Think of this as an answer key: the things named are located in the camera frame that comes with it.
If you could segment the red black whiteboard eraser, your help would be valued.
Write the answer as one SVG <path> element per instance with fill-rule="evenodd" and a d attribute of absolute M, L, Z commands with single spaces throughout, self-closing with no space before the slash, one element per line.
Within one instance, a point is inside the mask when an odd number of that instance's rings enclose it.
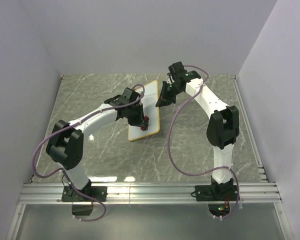
<path fill-rule="evenodd" d="M 141 124 L 140 129 L 141 129 L 142 131 L 147 131 L 147 130 L 148 130 L 148 126 L 149 126 L 149 117 L 148 117 L 148 116 L 145 116 L 145 117 L 144 117 L 144 120 L 143 120 L 143 123 Z"/>

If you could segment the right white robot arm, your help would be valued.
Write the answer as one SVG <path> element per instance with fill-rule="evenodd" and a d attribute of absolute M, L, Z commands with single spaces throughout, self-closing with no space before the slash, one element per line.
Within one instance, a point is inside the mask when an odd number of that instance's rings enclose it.
<path fill-rule="evenodd" d="M 186 93 L 190 98 L 179 109 L 182 110 L 190 101 L 196 101 L 208 116 L 206 137 L 213 146 L 213 166 L 210 170 L 212 197 L 222 200 L 228 195 L 228 188 L 237 180 L 233 172 L 232 153 L 240 134 L 239 110 L 229 106 L 206 85 L 209 74 L 201 77 L 200 68 L 188 71 L 182 62 L 168 67 L 169 81 L 163 81 L 156 107 L 161 108 L 176 103 L 177 95 Z"/>

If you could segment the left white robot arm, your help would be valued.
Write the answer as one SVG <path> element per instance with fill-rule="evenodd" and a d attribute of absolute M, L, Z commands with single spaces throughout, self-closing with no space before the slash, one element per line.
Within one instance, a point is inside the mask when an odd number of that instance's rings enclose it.
<path fill-rule="evenodd" d="M 64 176 L 72 185 L 73 195 L 79 201 L 86 201 L 92 195 L 91 181 L 81 164 L 84 154 L 84 142 L 87 137 L 103 126 L 119 119 L 127 119 L 128 124 L 146 131 L 149 117 L 144 115 L 141 99 L 145 87 L 140 84 L 142 92 L 125 88 L 118 94 L 105 100 L 96 110 L 75 121 L 58 121 L 51 133 L 46 153 L 63 168 Z"/>

